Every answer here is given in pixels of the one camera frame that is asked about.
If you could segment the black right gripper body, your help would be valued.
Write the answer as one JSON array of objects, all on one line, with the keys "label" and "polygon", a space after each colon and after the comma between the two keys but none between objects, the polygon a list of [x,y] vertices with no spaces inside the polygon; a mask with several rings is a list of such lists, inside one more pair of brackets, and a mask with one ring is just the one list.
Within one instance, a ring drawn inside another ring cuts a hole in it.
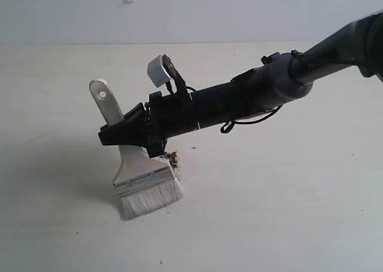
[{"label": "black right gripper body", "polygon": [[159,91],[151,93],[145,105],[150,126],[146,149],[150,158],[164,154],[170,137],[199,129],[191,91],[188,88],[166,96]]}]

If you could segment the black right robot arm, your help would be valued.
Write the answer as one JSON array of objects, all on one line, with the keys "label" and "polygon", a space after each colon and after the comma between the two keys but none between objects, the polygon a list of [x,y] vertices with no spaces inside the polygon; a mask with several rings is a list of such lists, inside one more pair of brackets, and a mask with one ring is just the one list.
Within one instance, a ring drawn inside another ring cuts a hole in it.
[{"label": "black right robot arm", "polygon": [[168,95],[150,94],[148,102],[101,127],[99,138],[105,146],[141,146],[157,157],[170,137],[216,125],[228,133],[237,124],[264,121],[305,97],[315,80],[350,66],[366,78],[382,77],[381,11],[347,24],[306,52],[264,56],[260,67],[202,90],[187,86],[171,59],[159,55],[147,74],[155,86],[165,85]]}]

